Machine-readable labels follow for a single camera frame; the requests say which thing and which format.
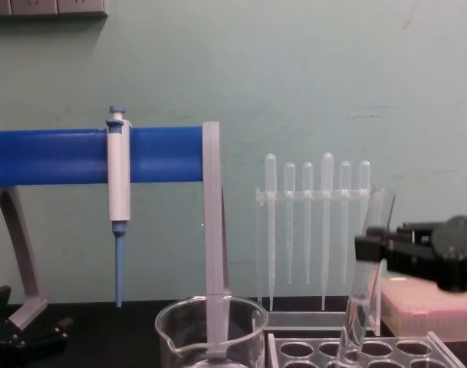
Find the transfer pipette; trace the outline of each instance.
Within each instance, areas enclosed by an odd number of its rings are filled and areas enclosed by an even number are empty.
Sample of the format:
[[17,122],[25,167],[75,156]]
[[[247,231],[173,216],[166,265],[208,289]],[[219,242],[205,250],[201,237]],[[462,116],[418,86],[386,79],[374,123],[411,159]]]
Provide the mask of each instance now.
[[325,153],[322,158],[321,190],[324,195],[324,211],[322,217],[322,310],[325,311],[325,295],[327,294],[328,266],[331,243],[331,192],[334,184],[334,155]]
[[339,186],[342,192],[342,201],[340,202],[340,246],[342,249],[342,257],[344,269],[342,271],[342,279],[346,283],[346,268],[347,268],[347,247],[349,236],[349,194],[350,194],[350,162],[343,161],[339,168]]
[[291,283],[293,266],[293,195],[295,191],[295,167],[293,163],[284,166],[284,191],[286,192],[286,258],[288,260],[288,284]]
[[265,193],[268,209],[268,270],[269,270],[269,308],[272,311],[276,282],[276,192],[278,191],[278,174],[276,156],[269,153],[265,157]]
[[359,163],[358,184],[361,195],[363,196],[360,200],[360,230],[363,230],[371,187],[371,165],[368,161],[361,161]]
[[313,165],[303,164],[304,191],[304,261],[307,274],[307,284],[310,284],[310,255],[311,255],[311,196],[313,192]]

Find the plastic stand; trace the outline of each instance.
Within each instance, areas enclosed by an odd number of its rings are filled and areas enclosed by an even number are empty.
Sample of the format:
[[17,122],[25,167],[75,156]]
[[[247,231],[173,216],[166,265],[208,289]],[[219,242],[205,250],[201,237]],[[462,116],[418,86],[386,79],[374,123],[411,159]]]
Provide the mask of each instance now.
[[[207,294],[229,294],[220,152],[217,122],[130,131],[131,182],[204,182]],[[25,302],[10,316],[19,328],[26,328],[47,300],[17,186],[94,183],[107,183],[106,130],[0,130],[0,207],[25,291]],[[227,331],[228,307],[208,309],[209,320],[214,321],[209,339],[221,338]]]

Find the blue pipette tip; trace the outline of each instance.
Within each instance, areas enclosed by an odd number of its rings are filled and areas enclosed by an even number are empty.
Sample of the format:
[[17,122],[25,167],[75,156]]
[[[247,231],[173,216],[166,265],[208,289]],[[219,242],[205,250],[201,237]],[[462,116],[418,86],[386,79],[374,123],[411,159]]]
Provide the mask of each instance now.
[[125,221],[112,222],[112,232],[116,237],[116,306],[121,308],[123,304],[123,258],[124,235],[127,224]]
[[123,256],[124,237],[116,236],[116,306],[123,305]]

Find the clear plastic holder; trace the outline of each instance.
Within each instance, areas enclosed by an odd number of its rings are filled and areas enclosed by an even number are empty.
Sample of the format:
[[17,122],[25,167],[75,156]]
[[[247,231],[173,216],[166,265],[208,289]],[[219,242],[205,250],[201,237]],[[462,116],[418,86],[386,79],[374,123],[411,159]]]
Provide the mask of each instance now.
[[[465,368],[433,332],[419,337],[377,337],[364,341],[358,363],[337,362],[338,339],[276,338],[268,334],[271,368]],[[347,354],[349,360],[354,353]]]
[[[270,297],[269,330],[341,330],[344,325],[345,313],[324,311],[324,302],[349,296],[352,288],[356,262],[351,239],[362,231],[371,186],[370,163],[355,166],[325,153],[317,176],[310,162],[296,170],[291,162],[278,166],[273,154],[265,157],[265,190],[256,192],[255,241],[258,301]],[[282,310],[275,297],[321,297],[322,305]],[[378,297],[370,317],[376,335],[379,302]]]

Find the blue pipette stand rod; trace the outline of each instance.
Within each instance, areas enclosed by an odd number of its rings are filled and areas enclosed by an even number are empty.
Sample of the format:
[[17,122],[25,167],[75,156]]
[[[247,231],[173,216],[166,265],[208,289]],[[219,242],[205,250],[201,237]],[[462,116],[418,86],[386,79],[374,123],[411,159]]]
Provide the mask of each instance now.
[[[202,181],[202,127],[133,128],[131,182]],[[106,130],[0,130],[0,187],[107,183]]]

